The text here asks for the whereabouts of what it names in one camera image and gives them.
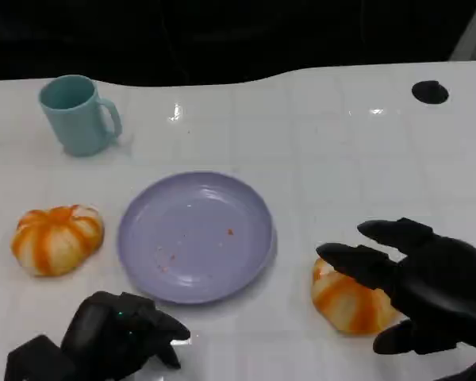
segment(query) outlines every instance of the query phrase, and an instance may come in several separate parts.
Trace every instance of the orange and white pumpkin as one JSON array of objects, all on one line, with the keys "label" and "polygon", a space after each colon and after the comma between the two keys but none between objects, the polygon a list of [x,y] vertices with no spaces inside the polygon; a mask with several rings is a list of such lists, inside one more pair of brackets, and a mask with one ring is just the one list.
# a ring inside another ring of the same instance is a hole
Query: orange and white pumpkin
[{"label": "orange and white pumpkin", "polygon": [[32,275],[57,276],[78,267],[102,244],[104,224],[85,206],[30,210],[17,224],[10,247]]},{"label": "orange and white pumpkin", "polygon": [[322,259],[313,267],[312,301],[340,332],[369,335],[387,328],[398,312],[382,290],[370,290]]}]

